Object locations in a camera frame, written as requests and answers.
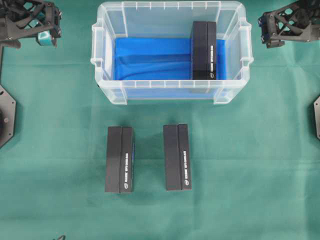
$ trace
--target black box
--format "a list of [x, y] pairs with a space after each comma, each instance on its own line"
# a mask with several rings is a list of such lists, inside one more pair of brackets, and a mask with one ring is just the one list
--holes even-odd
[[191, 190], [188, 125], [163, 126], [163, 138], [166, 189]]
[[217, 79], [217, 24], [194, 21], [191, 32], [191, 79]]
[[132, 127], [108, 127], [106, 193], [133, 191], [134, 131]]

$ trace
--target green tablecloth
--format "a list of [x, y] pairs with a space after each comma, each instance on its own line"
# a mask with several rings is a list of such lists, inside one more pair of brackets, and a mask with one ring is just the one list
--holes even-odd
[[[266, 49], [257, 19], [289, 0], [245, 0], [254, 63], [228, 105], [109, 103], [94, 81], [100, 1], [56, 0], [58, 48], [5, 49], [1, 84], [17, 100], [0, 150], [0, 238], [318, 240], [320, 41]], [[193, 189], [166, 192], [163, 125], [189, 126]], [[133, 194], [104, 193], [107, 127], [134, 127]]]

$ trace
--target box pair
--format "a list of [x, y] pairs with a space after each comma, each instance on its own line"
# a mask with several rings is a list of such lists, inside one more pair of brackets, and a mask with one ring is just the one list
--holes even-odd
[[[191, 190], [188, 125], [163, 126], [164, 165], [167, 191]], [[106, 154], [106, 193], [133, 192], [134, 130], [132, 127], [108, 128]]]

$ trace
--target black box inside bin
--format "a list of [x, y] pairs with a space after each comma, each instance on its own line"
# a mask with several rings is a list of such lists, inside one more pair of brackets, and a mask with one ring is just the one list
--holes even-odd
[[217, 24], [194, 21], [191, 32], [191, 79], [217, 79]]

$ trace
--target black metal bracket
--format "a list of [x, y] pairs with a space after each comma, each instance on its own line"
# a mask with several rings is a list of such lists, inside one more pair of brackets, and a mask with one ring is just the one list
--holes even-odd
[[299, 0], [265, 12], [258, 24], [261, 41], [268, 49], [281, 47], [285, 41], [320, 40], [320, 0]]
[[320, 96], [314, 102], [314, 117], [315, 117], [315, 127], [316, 127], [316, 137], [320, 140]]
[[0, 85], [0, 148], [14, 136], [15, 118], [16, 101]]

